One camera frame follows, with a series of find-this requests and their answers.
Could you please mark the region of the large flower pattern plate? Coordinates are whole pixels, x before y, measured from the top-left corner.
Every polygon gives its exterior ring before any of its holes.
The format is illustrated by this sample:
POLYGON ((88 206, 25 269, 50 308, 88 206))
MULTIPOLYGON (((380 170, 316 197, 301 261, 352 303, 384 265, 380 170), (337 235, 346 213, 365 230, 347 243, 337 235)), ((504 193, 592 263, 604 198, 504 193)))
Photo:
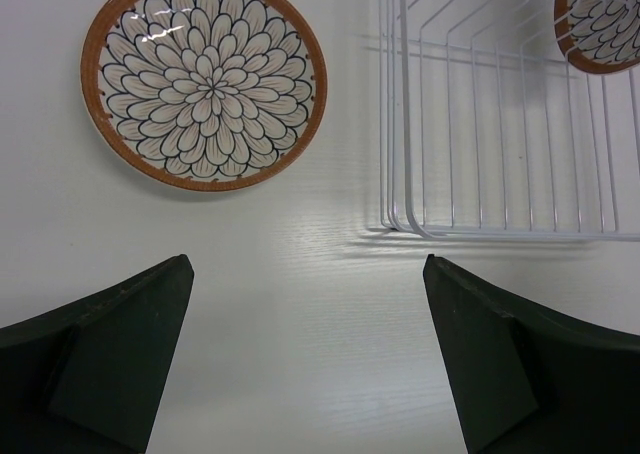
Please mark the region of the large flower pattern plate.
POLYGON ((554 30, 563 56, 583 72, 639 65, 639 0, 554 0, 554 30))

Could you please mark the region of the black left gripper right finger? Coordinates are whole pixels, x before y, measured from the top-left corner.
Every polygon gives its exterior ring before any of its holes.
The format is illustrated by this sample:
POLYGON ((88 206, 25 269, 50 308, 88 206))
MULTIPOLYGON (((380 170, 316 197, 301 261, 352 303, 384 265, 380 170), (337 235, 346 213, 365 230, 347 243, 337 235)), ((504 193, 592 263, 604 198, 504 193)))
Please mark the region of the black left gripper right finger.
POLYGON ((639 338, 430 255, 430 313, 470 453, 636 453, 639 338))

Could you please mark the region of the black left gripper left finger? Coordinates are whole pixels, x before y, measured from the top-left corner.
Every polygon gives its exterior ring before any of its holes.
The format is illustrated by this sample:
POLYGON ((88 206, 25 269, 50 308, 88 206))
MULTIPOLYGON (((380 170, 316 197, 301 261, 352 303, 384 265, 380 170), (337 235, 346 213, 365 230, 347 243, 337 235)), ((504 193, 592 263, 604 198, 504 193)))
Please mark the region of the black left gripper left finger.
POLYGON ((146 452, 193 281, 181 254, 2 328, 2 452, 146 452))

